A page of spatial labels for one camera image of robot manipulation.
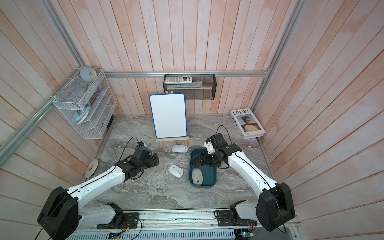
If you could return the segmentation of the white mouse with logo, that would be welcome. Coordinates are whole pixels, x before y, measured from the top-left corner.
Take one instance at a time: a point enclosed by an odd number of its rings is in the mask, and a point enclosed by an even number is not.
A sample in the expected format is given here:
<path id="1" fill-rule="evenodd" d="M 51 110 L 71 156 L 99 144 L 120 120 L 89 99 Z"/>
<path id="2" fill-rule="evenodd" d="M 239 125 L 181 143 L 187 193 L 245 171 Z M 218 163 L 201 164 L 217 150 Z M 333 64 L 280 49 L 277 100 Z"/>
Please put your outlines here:
<path id="1" fill-rule="evenodd" d="M 184 171 L 177 165 L 171 165 L 168 172 L 176 178 L 181 178 L 184 175 Z"/>

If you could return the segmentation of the grey-white computer mouse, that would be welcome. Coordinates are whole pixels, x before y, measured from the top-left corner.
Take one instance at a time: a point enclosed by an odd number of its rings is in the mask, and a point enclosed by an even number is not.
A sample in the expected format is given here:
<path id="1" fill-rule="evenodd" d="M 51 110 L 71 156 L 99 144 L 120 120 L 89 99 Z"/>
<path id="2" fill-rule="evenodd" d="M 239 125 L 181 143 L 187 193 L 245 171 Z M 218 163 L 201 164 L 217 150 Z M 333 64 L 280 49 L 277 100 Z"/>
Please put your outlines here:
<path id="1" fill-rule="evenodd" d="M 202 185 L 203 183 L 203 173 L 199 168 L 194 168 L 192 170 L 192 181 L 194 185 Z"/>

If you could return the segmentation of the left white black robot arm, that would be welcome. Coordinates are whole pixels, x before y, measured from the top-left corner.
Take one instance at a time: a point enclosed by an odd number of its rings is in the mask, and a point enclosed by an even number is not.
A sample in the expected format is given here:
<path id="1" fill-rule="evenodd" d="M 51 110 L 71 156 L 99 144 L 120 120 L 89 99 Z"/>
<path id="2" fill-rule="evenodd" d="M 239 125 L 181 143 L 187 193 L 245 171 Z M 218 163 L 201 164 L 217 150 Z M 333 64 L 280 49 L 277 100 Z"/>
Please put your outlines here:
<path id="1" fill-rule="evenodd" d="M 159 157 L 142 143 L 135 152 L 121 158 L 104 173 L 64 189 L 58 187 L 50 193 L 37 222 L 52 240 L 65 240 L 76 230 L 95 225 L 117 229 L 128 221 L 123 210 L 115 203 L 86 208 L 86 204 L 106 190 L 141 176 L 145 169 L 159 165 Z"/>

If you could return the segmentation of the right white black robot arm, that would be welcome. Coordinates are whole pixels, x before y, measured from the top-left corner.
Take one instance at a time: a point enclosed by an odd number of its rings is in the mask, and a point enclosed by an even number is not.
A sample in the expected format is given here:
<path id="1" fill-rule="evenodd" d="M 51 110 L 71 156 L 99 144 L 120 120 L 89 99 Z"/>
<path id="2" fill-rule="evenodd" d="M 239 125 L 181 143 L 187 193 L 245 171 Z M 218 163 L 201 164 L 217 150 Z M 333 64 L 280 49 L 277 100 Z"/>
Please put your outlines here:
<path id="1" fill-rule="evenodd" d="M 218 133 L 208 138 L 204 147 L 206 150 L 192 160 L 195 168 L 220 168 L 225 163 L 245 179 L 258 197 L 257 202 L 238 201 L 232 204 L 227 216 L 220 213 L 217 214 L 218 219 L 233 224 L 240 220 L 256 221 L 271 232 L 296 217 L 290 187 L 286 183 L 279 184 L 264 174 L 238 145 L 229 145 L 223 135 Z"/>

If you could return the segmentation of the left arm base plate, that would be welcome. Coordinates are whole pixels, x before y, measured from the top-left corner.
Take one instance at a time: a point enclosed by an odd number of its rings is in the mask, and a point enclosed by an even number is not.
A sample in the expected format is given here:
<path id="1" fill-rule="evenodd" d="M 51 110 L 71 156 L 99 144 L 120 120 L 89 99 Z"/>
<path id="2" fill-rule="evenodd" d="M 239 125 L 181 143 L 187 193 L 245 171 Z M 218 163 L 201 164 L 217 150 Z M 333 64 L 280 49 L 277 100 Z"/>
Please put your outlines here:
<path id="1" fill-rule="evenodd" d="M 98 230 L 112 230 L 112 229 L 123 229 L 130 228 L 136 229 L 139 222 L 139 213 L 122 213 L 117 214 L 112 220 L 111 223 L 102 225 L 97 225 Z"/>

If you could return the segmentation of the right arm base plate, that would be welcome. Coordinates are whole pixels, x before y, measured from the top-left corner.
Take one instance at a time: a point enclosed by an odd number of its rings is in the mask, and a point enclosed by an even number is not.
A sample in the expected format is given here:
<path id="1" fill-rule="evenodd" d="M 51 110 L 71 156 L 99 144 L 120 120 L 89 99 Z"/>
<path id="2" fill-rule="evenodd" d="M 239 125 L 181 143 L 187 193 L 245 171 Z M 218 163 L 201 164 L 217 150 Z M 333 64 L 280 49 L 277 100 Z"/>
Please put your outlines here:
<path id="1" fill-rule="evenodd" d="M 234 210 L 220 211 L 215 210 L 214 216 L 218 221 L 220 227 L 229 226 L 250 226 L 255 227 L 258 225 L 257 221 L 249 219 L 241 219 Z"/>

